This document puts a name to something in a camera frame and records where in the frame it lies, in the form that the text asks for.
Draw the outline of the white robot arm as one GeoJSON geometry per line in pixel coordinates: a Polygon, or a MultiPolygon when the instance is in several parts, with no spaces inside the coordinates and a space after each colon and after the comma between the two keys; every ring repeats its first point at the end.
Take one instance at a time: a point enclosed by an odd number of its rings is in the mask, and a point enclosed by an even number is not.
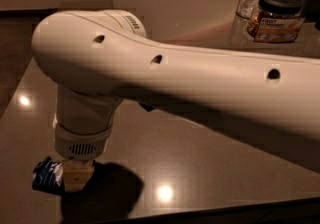
{"type": "Polygon", "coordinates": [[[317,59],[152,41],[122,10],[57,12],[37,25],[31,46],[58,86],[54,142],[69,192],[92,177],[125,99],[319,169],[317,59]]]}

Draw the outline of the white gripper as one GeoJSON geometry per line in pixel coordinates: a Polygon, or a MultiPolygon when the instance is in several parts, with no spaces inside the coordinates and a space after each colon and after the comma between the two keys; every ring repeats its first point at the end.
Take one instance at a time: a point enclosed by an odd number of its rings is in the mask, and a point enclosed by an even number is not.
{"type": "Polygon", "coordinates": [[[121,103],[118,97],[87,96],[58,86],[54,144],[57,153],[69,159],[62,162],[66,192],[81,191],[91,179],[92,160],[104,153],[121,103]]]}

